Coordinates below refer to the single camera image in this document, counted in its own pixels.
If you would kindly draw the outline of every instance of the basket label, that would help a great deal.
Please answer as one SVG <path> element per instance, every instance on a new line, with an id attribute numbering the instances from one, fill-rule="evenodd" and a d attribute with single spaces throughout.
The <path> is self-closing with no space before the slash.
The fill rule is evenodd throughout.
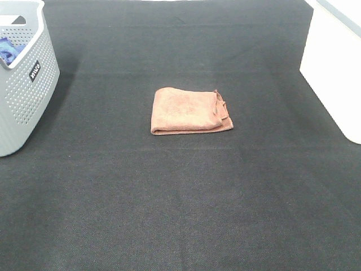
<path id="1" fill-rule="evenodd" d="M 40 63 L 39 60 L 36 60 L 36 63 L 32 68 L 32 71 L 29 73 L 29 77 L 32 82 L 34 82 L 35 78 L 38 76 L 39 71 L 40 71 Z"/>

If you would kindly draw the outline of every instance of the folded towel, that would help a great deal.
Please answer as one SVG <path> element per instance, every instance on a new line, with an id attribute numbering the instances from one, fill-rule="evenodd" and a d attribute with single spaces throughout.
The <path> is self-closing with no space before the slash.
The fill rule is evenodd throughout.
<path id="1" fill-rule="evenodd" d="M 10 65 L 24 48 L 25 45 L 14 46 L 8 38 L 1 38 L 0 58 Z"/>
<path id="2" fill-rule="evenodd" d="M 152 134 L 212 133 L 232 128 L 226 103 L 216 90 L 194 92 L 163 88 L 155 94 Z"/>

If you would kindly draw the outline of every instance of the towel fold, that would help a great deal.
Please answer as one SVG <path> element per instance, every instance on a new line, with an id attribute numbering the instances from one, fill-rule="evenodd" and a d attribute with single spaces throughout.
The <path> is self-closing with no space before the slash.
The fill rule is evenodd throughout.
<path id="1" fill-rule="evenodd" d="M 24 48 L 25 45 L 14 46 L 8 38 L 1 38 L 0 58 L 2 58 L 7 65 L 10 65 Z"/>
<path id="2" fill-rule="evenodd" d="M 154 135 L 212 133 L 232 128 L 226 103 L 216 90 L 162 88 L 155 94 L 151 121 Z"/>

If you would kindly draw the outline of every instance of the plastic basket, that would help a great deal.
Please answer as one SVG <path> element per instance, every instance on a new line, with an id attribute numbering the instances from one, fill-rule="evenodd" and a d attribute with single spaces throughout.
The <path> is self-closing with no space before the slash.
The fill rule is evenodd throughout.
<path id="1" fill-rule="evenodd" d="M 22 24 L 0 24 L 0 38 L 26 45 L 9 66 L 0 58 L 0 156 L 25 143 L 58 82 L 60 72 L 43 6 L 40 0 L 0 0 L 0 18 L 25 19 Z"/>

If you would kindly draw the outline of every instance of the dark gray floor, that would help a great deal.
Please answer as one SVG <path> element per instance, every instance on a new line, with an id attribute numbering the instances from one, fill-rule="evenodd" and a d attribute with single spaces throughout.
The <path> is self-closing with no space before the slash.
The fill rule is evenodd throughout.
<path id="1" fill-rule="evenodd" d="M 45 15 L 61 76 L 0 160 L 0 270 L 360 270 L 361 147 L 298 71 L 304 1 Z M 163 86 L 218 89 L 234 130 L 151 135 Z"/>

